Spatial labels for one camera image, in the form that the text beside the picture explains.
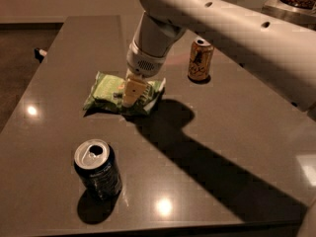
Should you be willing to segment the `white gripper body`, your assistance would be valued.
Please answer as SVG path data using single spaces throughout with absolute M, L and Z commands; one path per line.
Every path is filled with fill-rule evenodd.
M 126 56 L 129 70 L 143 77 L 155 76 L 165 62 L 165 57 L 155 57 L 143 52 L 133 41 L 129 45 Z

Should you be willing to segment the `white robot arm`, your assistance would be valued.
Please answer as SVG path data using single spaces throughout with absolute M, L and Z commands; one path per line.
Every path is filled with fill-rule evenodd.
M 156 75 L 172 44 L 191 31 L 303 112 L 316 105 L 316 32 L 221 0 L 139 0 L 144 9 L 127 73 Z

